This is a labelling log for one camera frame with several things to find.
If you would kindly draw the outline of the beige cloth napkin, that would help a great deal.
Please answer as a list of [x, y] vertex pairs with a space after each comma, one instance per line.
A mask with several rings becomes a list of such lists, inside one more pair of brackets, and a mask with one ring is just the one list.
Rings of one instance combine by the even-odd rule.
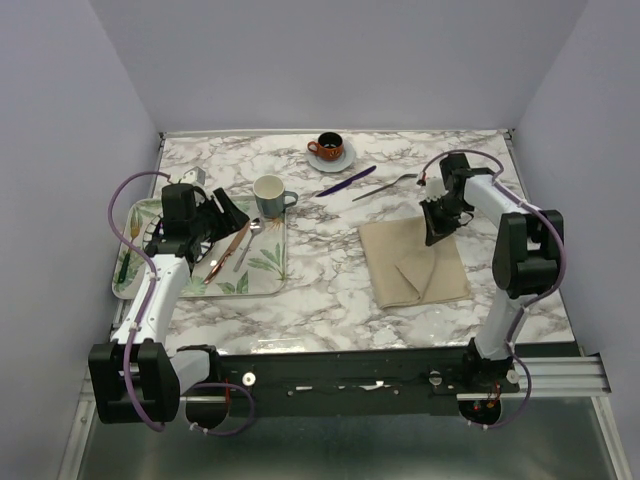
[[425, 244], [424, 219], [358, 227], [377, 305], [382, 309], [466, 300], [471, 287], [455, 240]]

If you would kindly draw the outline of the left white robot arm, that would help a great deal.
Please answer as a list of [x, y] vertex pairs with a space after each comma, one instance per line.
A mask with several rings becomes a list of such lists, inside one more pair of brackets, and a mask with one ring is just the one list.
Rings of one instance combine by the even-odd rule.
[[94, 345], [88, 366], [100, 420], [143, 422], [155, 431], [175, 419], [180, 397], [190, 389], [214, 393], [222, 380], [212, 347], [169, 355], [168, 326], [183, 288], [213, 245], [247, 226], [248, 216], [218, 188], [207, 195], [188, 183], [161, 192], [162, 212], [140, 255], [146, 264], [128, 316], [107, 343]]

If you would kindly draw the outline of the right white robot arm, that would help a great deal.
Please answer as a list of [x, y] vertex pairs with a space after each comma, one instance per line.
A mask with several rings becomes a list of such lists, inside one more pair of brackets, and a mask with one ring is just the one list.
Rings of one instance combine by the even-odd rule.
[[558, 211], [540, 209], [509, 190], [499, 181], [504, 166], [487, 153], [472, 149], [441, 153], [423, 167], [418, 185], [427, 183], [427, 170], [433, 164], [439, 165], [444, 194], [420, 202], [426, 245], [451, 236], [463, 226], [462, 216], [476, 211], [497, 228], [491, 264], [496, 294], [459, 370], [462, 384], [480, 392], [506, 378], [529, 307], [559, 289], [567, 267], [564, 219]]

